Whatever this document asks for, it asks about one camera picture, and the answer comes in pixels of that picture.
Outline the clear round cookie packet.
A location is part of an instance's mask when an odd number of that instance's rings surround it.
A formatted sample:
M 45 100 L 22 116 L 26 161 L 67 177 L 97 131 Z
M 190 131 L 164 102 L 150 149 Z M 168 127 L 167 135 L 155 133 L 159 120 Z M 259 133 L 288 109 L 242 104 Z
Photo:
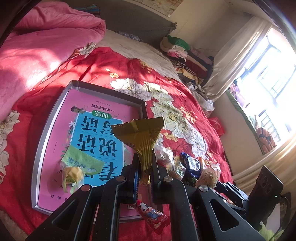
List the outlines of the clear round cookie packet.
M 160 144 L 156 144 L 154 146 L 154 153 L 157 163 L 167 170 L 171 170 L 173 166 L 173 152 Z

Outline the gold candy bar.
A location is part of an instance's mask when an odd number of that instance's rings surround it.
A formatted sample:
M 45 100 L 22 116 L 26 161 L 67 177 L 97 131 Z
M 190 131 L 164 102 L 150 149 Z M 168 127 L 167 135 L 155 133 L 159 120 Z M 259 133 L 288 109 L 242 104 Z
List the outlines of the gold candy bar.
M 162 117 L 141 118 L 111 126 L 114 136 L 138 154 L 142 185 L 149 183 L 153 149 L 163 127 L 164 119 Z

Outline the red lollipop candy packet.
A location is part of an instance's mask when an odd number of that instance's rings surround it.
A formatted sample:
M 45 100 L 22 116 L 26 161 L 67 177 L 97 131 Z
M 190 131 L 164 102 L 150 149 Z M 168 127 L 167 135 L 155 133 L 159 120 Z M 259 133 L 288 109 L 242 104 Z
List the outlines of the red lollipop candy packet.
M 167 215 L 145 204 L 140 199 L 137 200 L 135 209 L 158 235 L 170 224 L 170 218 Z

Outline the clear meat floss cake packet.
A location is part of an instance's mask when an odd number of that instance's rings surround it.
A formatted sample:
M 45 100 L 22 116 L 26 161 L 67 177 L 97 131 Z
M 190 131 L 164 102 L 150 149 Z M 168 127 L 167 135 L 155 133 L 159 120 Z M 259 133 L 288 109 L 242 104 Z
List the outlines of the clear meat floss cake packet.
M 204 169 L 201 172 L 201 176 L 197 180 L 196 188 L 201 185 L 214 188 L 220 178 L 221 169 L 219 164 L 211 164 L 209 168 Z

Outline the green white snack packet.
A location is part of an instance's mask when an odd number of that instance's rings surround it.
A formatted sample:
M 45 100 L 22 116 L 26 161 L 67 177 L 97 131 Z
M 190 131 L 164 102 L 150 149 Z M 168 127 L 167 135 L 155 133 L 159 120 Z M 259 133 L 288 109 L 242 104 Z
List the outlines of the green white snack packet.
M 84 184 L 85 175 L 99 174 L 104 165 L 104 161 L 69 145 L 60 161 L 64 193 L 73 194 Z

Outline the dark green snack packet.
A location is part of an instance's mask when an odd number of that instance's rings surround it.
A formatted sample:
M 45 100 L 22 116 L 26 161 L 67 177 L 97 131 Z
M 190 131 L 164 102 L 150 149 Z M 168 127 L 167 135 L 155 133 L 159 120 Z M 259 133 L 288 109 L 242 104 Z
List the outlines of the dark green snack packet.
M 197 179 L 191 175 L 185 175 L 183 178 L 182 178 L 182 182 L 185 184 L 185 185 L 188 185 L 188 186 L 191 186 L 191 187 L 195 187 L 196 186 L 196 183 L 197 183 Z

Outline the dark blue Oreo packet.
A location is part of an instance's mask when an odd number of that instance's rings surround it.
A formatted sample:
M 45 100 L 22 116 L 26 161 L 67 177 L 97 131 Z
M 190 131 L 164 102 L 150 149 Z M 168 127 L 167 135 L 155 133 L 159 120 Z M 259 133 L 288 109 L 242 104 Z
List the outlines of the dark blue Oreo packet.
M 193 178 L 199 179 L 201 176 L 201 166 L 199 160 L 191 157 L 189 154 L 181 152 L 182 164 L 186 168 L 186 172 Z

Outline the orange cracker packet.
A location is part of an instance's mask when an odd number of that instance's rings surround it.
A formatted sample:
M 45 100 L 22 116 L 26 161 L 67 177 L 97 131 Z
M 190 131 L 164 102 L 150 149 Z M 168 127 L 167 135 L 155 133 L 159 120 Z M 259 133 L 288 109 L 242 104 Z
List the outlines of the orange cracker packet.
M 210 168 L 211 167 L 211 162 L 203 159 L 202 157 L 198 157 L 199 163 L 200 163 L 200 168 L 201 168 L 201 172 L 203 172 L 205 169 Z

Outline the orange patterned cushion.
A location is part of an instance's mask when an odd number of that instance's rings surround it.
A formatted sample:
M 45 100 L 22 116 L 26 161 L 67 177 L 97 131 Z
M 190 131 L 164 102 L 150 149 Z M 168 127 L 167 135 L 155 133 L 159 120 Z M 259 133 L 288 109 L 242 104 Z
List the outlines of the orange patterned cushion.
M 262 147 L 264 154 L 267 154 L 276 147 L 276 143 L 267 129 L 258 128 L 256 130 L 256 133 L 259 138 L 260 146 Z

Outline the red floral bedspread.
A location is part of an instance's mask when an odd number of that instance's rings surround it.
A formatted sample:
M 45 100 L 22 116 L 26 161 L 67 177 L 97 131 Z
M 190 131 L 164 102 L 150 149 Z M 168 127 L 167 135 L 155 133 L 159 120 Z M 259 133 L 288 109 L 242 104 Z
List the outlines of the red floral bedspread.
M 222 142 L 184 84 L 109 47 L 96 48 L 88 56 L 75 53 L 18 98 L 1 121 L 1 220 L 15 239 L 24 240 L 46 219 L 31 206 L 34 157 L 47 117 L 71 80 L 143 100 L 149 118 L 164 119 L 159 142 L 173 151 L 174 158 L 181 152 L 209 158 L 220 165 L 220 181 L 232 182 Z

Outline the red envelope packet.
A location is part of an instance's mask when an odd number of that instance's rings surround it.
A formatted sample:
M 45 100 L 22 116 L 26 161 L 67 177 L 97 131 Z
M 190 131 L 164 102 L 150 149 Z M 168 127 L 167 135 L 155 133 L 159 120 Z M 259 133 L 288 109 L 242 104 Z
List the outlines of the red envelope packet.
M 208 118 L 209 123 L 215 129 L 218 136 L 222 136 L 225 134 L 224 127 L 222 126 L 221 121 L 217 117 Z

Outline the white plastic bag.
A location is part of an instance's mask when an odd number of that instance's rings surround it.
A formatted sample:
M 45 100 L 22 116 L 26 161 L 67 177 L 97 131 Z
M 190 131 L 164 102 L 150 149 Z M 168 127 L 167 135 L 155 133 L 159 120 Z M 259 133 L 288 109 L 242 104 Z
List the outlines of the white plastic bag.
M 213 111 L 214 104 L 213 101 L 206 95 L 204 90 L 199 84 L 188 82 L 185 84 L 186 87 L 191 91 L 193 97 L 197 100 L 199 105 L 206 111 Z

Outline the cream curtain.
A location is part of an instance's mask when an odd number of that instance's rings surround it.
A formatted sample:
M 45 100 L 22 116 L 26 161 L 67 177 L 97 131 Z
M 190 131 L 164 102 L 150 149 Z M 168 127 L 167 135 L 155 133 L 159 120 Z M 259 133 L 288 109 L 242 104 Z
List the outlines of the cream curtain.
M 217 53 L 212 75 L 203 87 L 212 101 L 229 88 L 271 27 L 269 21 L 254 16 Z

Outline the grey padded headboard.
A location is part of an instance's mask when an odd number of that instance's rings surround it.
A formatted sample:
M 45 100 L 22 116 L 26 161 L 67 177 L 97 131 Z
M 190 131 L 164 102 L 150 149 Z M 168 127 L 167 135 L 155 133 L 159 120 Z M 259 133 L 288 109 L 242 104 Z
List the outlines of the grey padded headboard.
M 154 48 L 159 48 L 163 37 L 170 35 L 177 28 L 176 22 L 168 21 L 148 9 L 126 1 L 117 3 L 102 1 L 77 10 L 102 18 L 108 30 L 137 36 L 142 42 Z

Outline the wall painting panels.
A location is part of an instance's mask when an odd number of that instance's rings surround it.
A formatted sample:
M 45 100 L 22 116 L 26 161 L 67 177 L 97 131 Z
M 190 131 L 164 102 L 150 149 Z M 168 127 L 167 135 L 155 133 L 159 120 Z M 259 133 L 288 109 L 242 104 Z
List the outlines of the wall painting panels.
M 170 17 L 183 0 L 135 0 L 136 2 L 148 6 L 159 13 Z

